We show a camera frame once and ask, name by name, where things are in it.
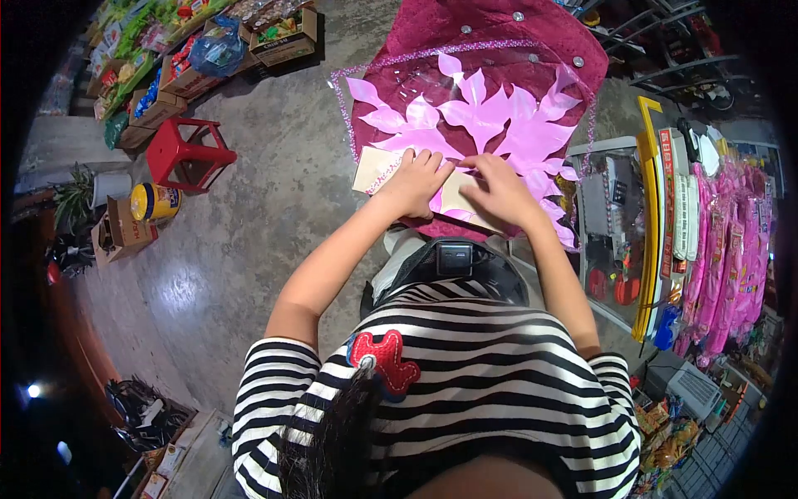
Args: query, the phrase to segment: glass display case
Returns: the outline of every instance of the glass display case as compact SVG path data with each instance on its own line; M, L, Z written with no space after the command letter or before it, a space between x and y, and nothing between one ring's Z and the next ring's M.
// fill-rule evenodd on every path
M572 146L566 160L580 177L574 223L579 253L569 255L571 264L594 311L643 342L653 337L660 310L678 300L678 291L674 298L673 282L661 274L665 266L670 273L663 254L666 226L673 231L666 216L673 191L666 189L655 130L669 124L656 101L639 97L638 103L645 128L636 137L595 142L587 161L588 147ZM511 241L510 252L534 268L526 240Z

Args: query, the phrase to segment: striped shirt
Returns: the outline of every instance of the striped shirt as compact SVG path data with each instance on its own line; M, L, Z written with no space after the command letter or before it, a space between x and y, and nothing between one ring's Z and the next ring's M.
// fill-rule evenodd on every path
M414 361L421 378L402 402L384 401L373 422L372 469L383 470L385 497L406 497L484 454L543 466L566 497L629 493L640 435L623 357L582 359L552 315L507 303L470 279L403 287L354 334L368 331L379 342L389 330L402 334L402 360ZM281 497L285 425L298 416L312 431L353 373L346 345L323 365L294 340L252 346L233 425L235 475L249 497ZM295 426L292 441L301 433Z

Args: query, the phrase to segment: red label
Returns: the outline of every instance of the red label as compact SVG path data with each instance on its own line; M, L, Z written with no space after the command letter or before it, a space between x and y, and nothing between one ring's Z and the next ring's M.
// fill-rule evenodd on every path
M715 249L712 253L712 261L713 263L717 263L721 261L721 257L723 256L723 247L725 239L725 234L721 230L720 213L712 214L712 234L715 235Z
M662 148L662 171L665 173L665 239L662 248L662 266L659 275L670 279L674 258L674 155L670 140L670 130L659 131Z

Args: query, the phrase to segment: red sign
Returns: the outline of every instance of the red sign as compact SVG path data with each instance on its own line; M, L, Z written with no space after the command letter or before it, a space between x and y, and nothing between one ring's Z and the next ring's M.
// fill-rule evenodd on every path
M659 142L662 149L662 171L665 173L665 241L662 249L662 267L659 275L670 279L670 271L674 258L674 151L670 139L670 129L659 131Z

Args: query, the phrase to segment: blue plastic bag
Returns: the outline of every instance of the blue plastic bag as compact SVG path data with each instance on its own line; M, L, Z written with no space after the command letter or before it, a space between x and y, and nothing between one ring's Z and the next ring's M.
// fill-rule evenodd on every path
M212 77L228 77L244 60L244 43L239 37L239 23L223 15L214 22L219 26L197 38L188 55L192 68Z

